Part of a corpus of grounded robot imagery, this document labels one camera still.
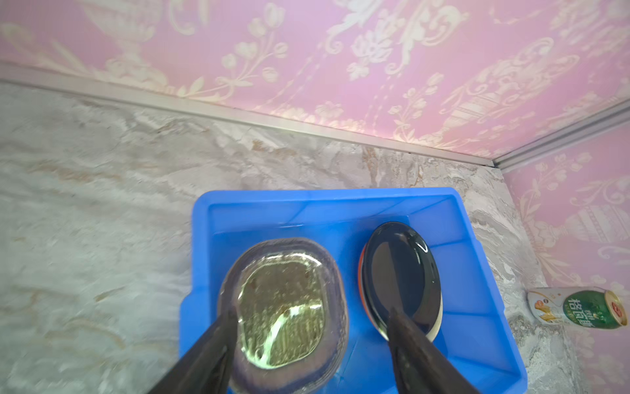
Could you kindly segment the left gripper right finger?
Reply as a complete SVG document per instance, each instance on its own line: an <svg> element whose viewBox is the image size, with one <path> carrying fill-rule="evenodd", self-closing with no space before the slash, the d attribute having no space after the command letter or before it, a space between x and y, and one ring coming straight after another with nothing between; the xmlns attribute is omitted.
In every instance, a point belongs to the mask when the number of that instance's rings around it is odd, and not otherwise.
<svg viewBox="0 0 630 394"><path fill-rule="evenodd" d="M399 393L477 393L420 328L396 309L389 313L387 337Z"/></svg>

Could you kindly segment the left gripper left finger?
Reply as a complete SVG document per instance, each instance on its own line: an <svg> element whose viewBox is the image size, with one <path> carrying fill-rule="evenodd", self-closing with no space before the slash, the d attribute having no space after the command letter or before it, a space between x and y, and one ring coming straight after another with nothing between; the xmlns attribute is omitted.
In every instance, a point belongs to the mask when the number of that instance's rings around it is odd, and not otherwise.
<svg viewBox="0 0 630 394"><path fill-rule="evenodd" d="M223 394L228 392L236 354L238 318L221 314L149 394Z"/></svg>

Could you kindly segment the black round plate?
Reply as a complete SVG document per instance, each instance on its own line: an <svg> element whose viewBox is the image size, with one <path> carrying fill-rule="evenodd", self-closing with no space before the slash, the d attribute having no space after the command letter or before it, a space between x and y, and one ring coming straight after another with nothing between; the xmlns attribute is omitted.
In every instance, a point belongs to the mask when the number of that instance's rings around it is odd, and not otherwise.
<svg viewBox="0 0 630 394"><path fill-rule="evenodd" d="M369 320L384 338L391 309L407 315L426 335L443 297L428 244L400 222L383 223L365 244L359 259L359 292Z"/></svg>

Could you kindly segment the smoky glass plate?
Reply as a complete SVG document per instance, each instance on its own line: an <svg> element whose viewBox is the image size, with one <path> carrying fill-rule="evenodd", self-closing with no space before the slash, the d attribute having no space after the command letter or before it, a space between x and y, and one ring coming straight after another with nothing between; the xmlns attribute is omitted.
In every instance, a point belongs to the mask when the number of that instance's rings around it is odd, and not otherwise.
<svg viewBox="0 0 630 394"><path fill-rule="evenodd" d="M341 366L349 312L336 261L307 238L249 248L226 275L218 311L238 326L234 393L315 393Z"/></svg>

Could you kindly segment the cream plate with dark patch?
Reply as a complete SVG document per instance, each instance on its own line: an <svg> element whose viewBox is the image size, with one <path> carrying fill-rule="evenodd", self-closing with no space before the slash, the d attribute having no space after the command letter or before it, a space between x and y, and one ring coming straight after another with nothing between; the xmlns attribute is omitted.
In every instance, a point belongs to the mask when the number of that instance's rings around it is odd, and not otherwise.
<svg viewBox="0 0 630 394"><path fill-rule="evenodd" d="M429 330L429 332L426 334L427 339L430 342L434 342L440 329L441 329L441 324L442 324L442 320L443 320L443 297L440 298L440 305L439 305L439 310L438 310L438 314L435 320L435 323L433 323L431 329Z"/></svg>

